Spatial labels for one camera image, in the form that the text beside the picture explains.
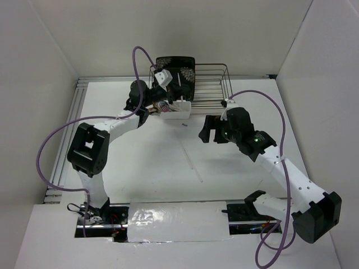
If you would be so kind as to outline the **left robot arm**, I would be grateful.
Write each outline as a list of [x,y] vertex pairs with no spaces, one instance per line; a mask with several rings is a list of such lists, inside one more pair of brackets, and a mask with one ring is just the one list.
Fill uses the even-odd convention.
[[95,125],[79,124],[67,154],[67,160],[77,171],[90,216],[99,224],[110,219],[110,199],[104,189],[102,171],[108,159],[109,145],[123,134],[140,128],[149,115],[157,113],[163,119],[187,119],[194,98],[195,83],[156,83],[148,88],[143,80],[130,86],[125,108],[112,119]]

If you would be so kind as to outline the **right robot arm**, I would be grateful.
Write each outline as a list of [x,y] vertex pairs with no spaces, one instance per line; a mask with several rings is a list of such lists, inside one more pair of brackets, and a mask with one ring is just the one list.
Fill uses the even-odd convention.
[[215,132],[215,143],[235,143],[241,153],[291,192],[289,206],[264,191],[250,194],[245,198],[245,214],[249,219],[266,215],[284,222],[289,218],[294,232],[310,244],[339,223],[341,197],[316,185],[288,158],[281,156],[277,143],[266,132],[255,130],[244,108],[226,109],[222,115],[207,115],[199,133],[202,142],[209,142],[211,131]]

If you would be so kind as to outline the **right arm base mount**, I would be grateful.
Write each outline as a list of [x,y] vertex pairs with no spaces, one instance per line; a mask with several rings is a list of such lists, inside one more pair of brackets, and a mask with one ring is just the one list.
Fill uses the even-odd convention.
[[255,191],[243,202],[228,203],[222,210],[228,217],[230,235],[260,234],[263,229],[268,232],[275,225],[275,218],[259,214],[254,207],[254,202],[263,194],[264,191]]

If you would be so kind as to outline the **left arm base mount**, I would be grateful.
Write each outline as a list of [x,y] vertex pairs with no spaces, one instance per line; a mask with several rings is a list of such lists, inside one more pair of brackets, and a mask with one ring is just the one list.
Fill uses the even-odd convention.
[[84,218],[85,205],[69,203],[67,210],[77,214],[75,238],[83,238],[85,229],[86,238],[109,238],[117,243],[128,242],[128,206],[110,205],[109,215],[105,218],[90,211]]

